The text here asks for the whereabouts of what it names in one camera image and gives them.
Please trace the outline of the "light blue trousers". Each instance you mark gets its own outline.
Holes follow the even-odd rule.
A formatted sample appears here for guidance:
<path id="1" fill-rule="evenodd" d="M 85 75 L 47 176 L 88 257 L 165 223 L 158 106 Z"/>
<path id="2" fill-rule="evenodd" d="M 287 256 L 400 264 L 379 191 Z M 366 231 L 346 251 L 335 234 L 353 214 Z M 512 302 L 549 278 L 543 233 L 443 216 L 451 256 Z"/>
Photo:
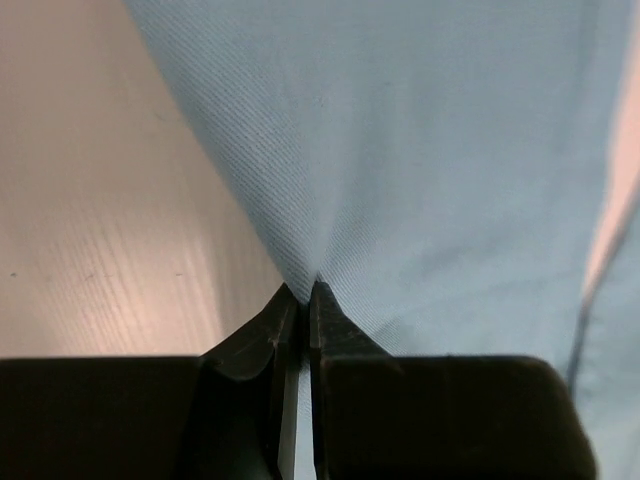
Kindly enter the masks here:
<path id="1" fill-rule="evenodd" d="M 639 211 L 581 287 L 634 1 L 132 1 L 197 139 L 302 300 L 402 354 L 528 354 L 603 479 L 639 475 Z"/>

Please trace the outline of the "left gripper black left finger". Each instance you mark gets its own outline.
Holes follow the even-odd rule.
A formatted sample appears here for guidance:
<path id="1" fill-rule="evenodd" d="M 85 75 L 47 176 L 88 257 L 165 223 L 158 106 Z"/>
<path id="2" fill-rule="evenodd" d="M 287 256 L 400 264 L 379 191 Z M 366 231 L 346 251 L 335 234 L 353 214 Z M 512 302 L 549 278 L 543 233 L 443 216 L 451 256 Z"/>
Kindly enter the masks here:
<path id="1" fill-rule="evenodd" d="M 298 380 L 299 304 L 282 285 L 202 356 L 178 478 L 293 478 Z"/>

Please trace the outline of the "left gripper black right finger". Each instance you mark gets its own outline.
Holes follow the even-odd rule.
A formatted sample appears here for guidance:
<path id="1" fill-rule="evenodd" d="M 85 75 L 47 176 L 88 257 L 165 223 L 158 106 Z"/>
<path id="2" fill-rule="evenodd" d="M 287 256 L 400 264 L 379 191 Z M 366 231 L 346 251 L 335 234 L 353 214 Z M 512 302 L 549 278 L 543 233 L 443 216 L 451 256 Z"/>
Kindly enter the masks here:
<path id="1" fill-rule="evenodd" d="M 390 479 L 397 472 L 396 358 L 342 310 L 328 284 L 309 303 L 313 461 L 319 479 Z"/>

